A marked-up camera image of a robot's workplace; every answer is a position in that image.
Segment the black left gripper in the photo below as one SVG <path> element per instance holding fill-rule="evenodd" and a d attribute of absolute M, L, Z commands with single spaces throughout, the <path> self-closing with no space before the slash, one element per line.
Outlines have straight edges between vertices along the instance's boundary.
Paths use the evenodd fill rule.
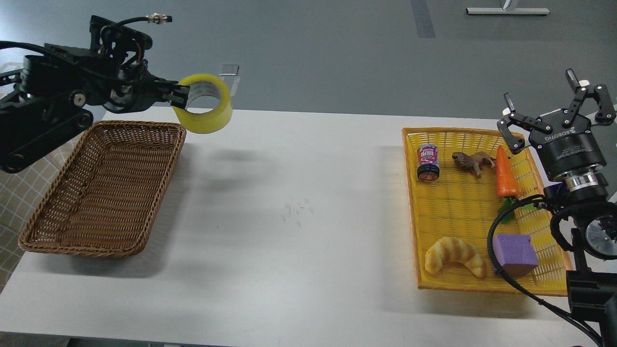
<path fill-rule="evenodd" d="M 189 85 L 146 72 L 140 82 L 132 86 L 126 112 L 145 111 L 159 102 L 169 102 L 172 107 L 186 108 L 189 93 Z"/>

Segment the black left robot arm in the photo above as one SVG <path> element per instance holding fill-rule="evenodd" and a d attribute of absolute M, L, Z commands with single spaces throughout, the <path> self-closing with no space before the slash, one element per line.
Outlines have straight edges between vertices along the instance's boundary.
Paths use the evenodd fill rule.
<path fill-rule="evenodd" d="M 2 41 L 2 49 L 29 51 L 22 68 L 1 75 L 1 85 L 13 87 L 1 99 L 2 171 L 21 172 L 90 128 L 94 116 L 86 106 L 115 114 L 142 112 L 158 102 L 185 107 L 187 83 L 150 73 L 145 52 L 152 38 L 130 27 L 172 20 L 159 13 L 119 22 L 93 15 L 88 48 Z"/>

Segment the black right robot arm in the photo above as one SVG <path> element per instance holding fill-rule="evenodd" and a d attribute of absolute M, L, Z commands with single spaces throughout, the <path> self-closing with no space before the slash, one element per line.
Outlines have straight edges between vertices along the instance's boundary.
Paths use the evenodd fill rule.
<path fill-rule="evenodd" d="M 600 173 L 606 160 L 592 134 L 595 126 L 612 125 L 616 111 L 606 85 L 581 81 L 570 68 L 565 77 L 573 101 L 567 108 L 542 116 L 523 116 L 516 112 L 510 96 L 503 96 L 507 107 L 496 125 L 502 138 L 513 154 L 533 147 L 553 185 L 542 195 L 516 201 L 496 216 L 488 231 L 487 252 L 496 274 L 510 286 L 582 331 L 596 345 L 614 347 L 616 275 L 593 271 L 586 255 L 603 261 L 616 259 L 617 209 L 608 200 L 608 182 Z M 528 205 L 551 212 L 551 235 L 562 250 L 573 253 L 575 268 L 566 271 L 568 311 L 523 288 L 496 258 L 496 227 L 506 215 Z"/>

